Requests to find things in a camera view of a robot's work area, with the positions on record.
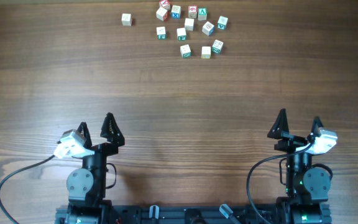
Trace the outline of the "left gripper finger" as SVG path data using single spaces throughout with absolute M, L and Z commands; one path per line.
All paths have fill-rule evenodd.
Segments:
M 84 136 L 84 138 L 86 139 L 86 141 L 84 143 L 84 147 L 85 148 L 91 148 L 92 147 L 92 141 L 91 141 L 91 136 L 90 136 L 90 132 L 89 132 L 89 129 L 87 127 L 87 124 L 85 122 L 81 122 L 81 124 L 77 128 L 77 131 L 80 134 L 82 134 Z
M 116 144 L 117 146 L 125 145 L 125 138 L 121 133 L 121 130 L 119 129 L 112 113 L 107 113 L 101 127 L 100 136 L 105 138 L 108 142 Z

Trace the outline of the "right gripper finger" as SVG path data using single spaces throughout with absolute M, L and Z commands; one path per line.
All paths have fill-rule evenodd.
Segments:
M 319 116 L 315 116 L 313 119 L 313 124 L 311 127 L 311 136 L 319 137 L 321 135 L 321 129 L 323 129 L 324 126 L 321 122 L 321 119 Z
M 272 128 L 267 134 L 268 138 L 271 139 L 284 139 L 290 137 L 288 120 L 287 120 L 287 111 L 285 108 L 282 108 L 274 122 Z

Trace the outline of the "blue edged wooden block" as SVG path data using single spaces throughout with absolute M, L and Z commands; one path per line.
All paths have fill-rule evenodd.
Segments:
M 206 34 L 207 36 L 210 36 L 213 32 L 214 32 L 214 24 L 210 23 L 209 21 L 207 21 L 203 26 L 202 26 L 202 32 L 204 34 Z

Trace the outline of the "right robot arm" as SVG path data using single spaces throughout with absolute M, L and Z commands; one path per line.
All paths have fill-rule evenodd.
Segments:
M 331 223 L 328 192 L 333 178 L 332 170 L 324 164 L 312 163 L 312 157 L 327 153 L 337 144 L 334 131 L 324 128 L 319 117 L 313 120 L 307 137 L 290 134 L 286 109 L 281 109 L 268 132 L 276 139 L 276 151 L 284 152 L 286 196 L 276 199 L 274 223 Z

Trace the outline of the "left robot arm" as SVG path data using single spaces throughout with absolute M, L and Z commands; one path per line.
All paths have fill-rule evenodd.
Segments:
M 81 159 L 82 166 L 74 170 L 67 178 L 68 207 L 56 223 L 76 224 L 117 224 L 121 218 L 112 202 L 106 200 L 106 190 L 114 184 L 106 184 L 108 173 L 107 158 L 116 155 L 119 147 L 125 145 L 122 135 L 112 113 L 108 113 L 101 127 L 102 138 L 106 142 L 93 145 L 90 132 L 85 122 L 75 130 L 76 139 L 80 141 L 72 157 Z

